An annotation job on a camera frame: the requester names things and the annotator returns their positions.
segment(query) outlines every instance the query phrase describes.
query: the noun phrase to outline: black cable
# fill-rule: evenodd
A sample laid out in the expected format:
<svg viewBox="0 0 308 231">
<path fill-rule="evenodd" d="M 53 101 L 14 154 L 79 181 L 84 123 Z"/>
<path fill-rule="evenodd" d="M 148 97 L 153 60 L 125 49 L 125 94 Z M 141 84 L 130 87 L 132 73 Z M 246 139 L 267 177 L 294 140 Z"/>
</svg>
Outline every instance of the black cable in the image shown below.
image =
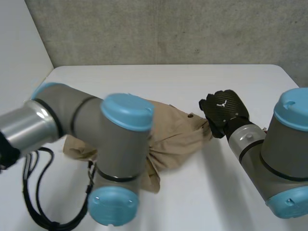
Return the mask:
<svg viewBox="0 0 308 231">
<path fill-rule="evenodd" d="M 35 168 L 37 167 L 37 164 L 38 164 L 38 160 L 39 160 L 39 152 L 38 151 L 35 151 L 33 153 L 33 154 L 36 154 L 36 160 L 34 162 L 33 167 L 32 167 L 33 156 L 32 156 L 32 154 L 28 154 L 26 156 L 25 165 L 24 165 L 24 169 L 23 169 L 23 195 L 24 195 L 26 207 L 27 207 L 28 212 L 29 212 L 30 216 L 32 217 L 32 219 L 42 228 L 49 230 L 49 231 L 71 231 L 71 230 L 73 230 L 74 228 L 77 227 L 77 225 L 81 222 L 81 220 L 84 218 L 84 216 L 86 215 L 86 213 L 88 211 L 88 197 L 89 197 L 89 194 L 92 191 L 92 188 L 93 188 L 93 185 L 94 185 L 93 178 L 94 178 L 94 174 L 95 174 L 95 167 L 94 167 L 93 163 L 91 161 L 89 161 L 88 175 L 89 175 L 89 178 L 90 178 L 90 182 L 89 182 L 89 185 L 87 186 L 87 190 L 86 190 L 86 199 L 85 199 L 83 206 L 82 206 L 80 212 L 78 213 L 78 215 L 73 220 L 71 220 L 70 222 L 68 222 L 66 224 L 60 224 L 58 222 L 52 222 L 47 218 L 47 216 L 44 214 L 44 212 L 41 208 L 40 201 L 39 201 L 39 187 L 40 187 L 40 183 L 41 183 L 41 180 L 42 180 L 45 172 L 47 171 L 47 169 L 50 167 L 50 165 L 53 162 L 54 153 L 49 148 L 45 148 L 45 147 L 41 147 L 39 149 L 39 151 L 48 152 L 51 155 L 50 160 L 48 161 L 46 166 L 43 168 L 43 171 L 41 172 L 41 174 L 38 178 L 38 182 L 37 182 L 36 203 L 37 203 L 37 206 L 38 206 L 39 213 L 32 206 L 31 199 L 30 199 L 30 196 L 29 196 L 29 191 L 28 191 L 29 177 L 31 176 L 32 172 L 35 170 Z"/>
</svg>

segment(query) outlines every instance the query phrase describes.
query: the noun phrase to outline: white wall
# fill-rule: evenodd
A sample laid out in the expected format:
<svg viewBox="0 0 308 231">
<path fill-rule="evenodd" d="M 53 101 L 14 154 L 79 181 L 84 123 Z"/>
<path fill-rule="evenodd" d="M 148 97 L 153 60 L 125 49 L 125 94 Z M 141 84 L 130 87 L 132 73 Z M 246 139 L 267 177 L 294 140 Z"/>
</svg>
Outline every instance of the white wall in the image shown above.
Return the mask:
<svg viewBox="0 0 308 231">
<path fill-rule="evenodd" d="M 53 70 L 23 0 L 0 0 L 0 115 L 20 106 Z"/>
<path fill-rule="evenodd" d="M 24 1 L 0 0 L 0 115 L 21 106 L 52 70 Z M 41 230 L 22 197 L 22 165 L 20 160 L 0 174 L 0 231 L 26 230 L 25 221 L 32 231 Z"/>
</svg>

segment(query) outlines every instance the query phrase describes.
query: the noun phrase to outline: khaki fabric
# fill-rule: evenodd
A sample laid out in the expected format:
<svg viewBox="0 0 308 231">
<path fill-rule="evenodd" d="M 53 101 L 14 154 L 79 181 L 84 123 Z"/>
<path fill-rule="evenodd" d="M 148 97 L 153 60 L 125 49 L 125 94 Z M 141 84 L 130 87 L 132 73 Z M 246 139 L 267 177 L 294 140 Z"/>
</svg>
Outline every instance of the khaki fabric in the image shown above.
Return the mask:
<svg viewBox="0 0 308 231">
<path fill-rule="evenodd" d="M 171 105 L 150 102 L 155 106 L 154 120 L 141 187 L 157 193 L 160 190 L 158 172 L 180 167 L 212 138 L 212 133 L 206 119 L 187 114 Z M 97 155 L 95 148 L 70 135 L 65 140 L 63 152 L 82 161 L 95 160 Z"/>
</svg>

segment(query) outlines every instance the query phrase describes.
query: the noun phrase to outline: gray wall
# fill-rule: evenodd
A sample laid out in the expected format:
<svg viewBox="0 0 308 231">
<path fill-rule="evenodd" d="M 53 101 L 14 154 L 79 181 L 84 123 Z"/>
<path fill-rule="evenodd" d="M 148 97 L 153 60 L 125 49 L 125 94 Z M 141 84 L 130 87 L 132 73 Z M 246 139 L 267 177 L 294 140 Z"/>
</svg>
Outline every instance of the gray wall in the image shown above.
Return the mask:
<svg viewBox="0 0 308 231">
<path fill-rule="evenodd" d="M 277 64 L 308 86 L 307 0 L 26 0 L 55 67 Z"/>
</svg>

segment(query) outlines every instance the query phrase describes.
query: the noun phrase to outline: table surface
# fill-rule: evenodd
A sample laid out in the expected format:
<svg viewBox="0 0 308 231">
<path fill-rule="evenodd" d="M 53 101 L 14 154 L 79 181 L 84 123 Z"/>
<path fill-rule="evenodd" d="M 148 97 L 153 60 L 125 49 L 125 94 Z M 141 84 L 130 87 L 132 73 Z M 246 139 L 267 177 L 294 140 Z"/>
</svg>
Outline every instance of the table surface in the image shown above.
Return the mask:
<svg viewBox="0 0 308 231">
<path fill-rule="evenodd" d="M 104 98 L 124 92 L 172 104 L 204 116 L 198 102 L 217 90 L 234 90 L 246 105 L 251 121 L 268 127 L 279 96 L 297 85 L 275 65 L 126 65 L 65 66 L 45 82 L 61 82 Z M 70 221 L 79 211 L 88 184 L 87 164 L 62 154 L 64 139 L 47 144 L 55 161 L 41 185 L 43 210 L 54 221 Z M 34 198 L 41 162 L 30 181 Z M 21 194 L 23 161 L 0 177 L 0 227 L 6 231 L 43 230 L 26 211 Z M 229 149 L 227 140 L 213 139 L 181 168 L 161 173 L 158 194 L 141 191 L 137 217 L 123 227 L 105 227 L 89 214 L 76 231 L 306 231 L 308 217 L 275 217 Z"/>
</svg>

